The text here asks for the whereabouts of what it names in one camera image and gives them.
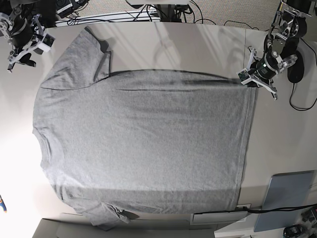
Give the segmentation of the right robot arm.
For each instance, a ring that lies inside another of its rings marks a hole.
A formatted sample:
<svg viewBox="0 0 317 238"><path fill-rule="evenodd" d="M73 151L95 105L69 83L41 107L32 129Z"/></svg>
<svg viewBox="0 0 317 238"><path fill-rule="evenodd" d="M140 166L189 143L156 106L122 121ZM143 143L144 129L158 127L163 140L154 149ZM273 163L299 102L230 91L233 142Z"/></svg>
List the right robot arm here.
<svg viewBox="0 0 317 238"><path fill-rule="evenodd" d="M55 37L47 32L57 21L54 0L2 0L0 2L0 35L11 45L9 72L16 64L36 67L32 52L49 52Z"/></svg>

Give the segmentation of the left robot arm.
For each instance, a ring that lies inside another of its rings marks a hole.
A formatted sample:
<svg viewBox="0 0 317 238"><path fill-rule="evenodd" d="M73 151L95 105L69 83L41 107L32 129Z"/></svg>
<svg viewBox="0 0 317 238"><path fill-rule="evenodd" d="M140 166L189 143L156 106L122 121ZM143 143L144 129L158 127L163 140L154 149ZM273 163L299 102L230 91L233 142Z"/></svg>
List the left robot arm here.
<svg viewBox="0 0 317 238"><path fill-rule="evenodd" d="M247 66L238 72L243 85L265 88L277 99L273 78L287 72L288 80L297 84L304 77L304 59L297 50L299 41L307 33L306 18L311 17L312 0L282 0L264 39L263 56L248 47Z"/></svg>

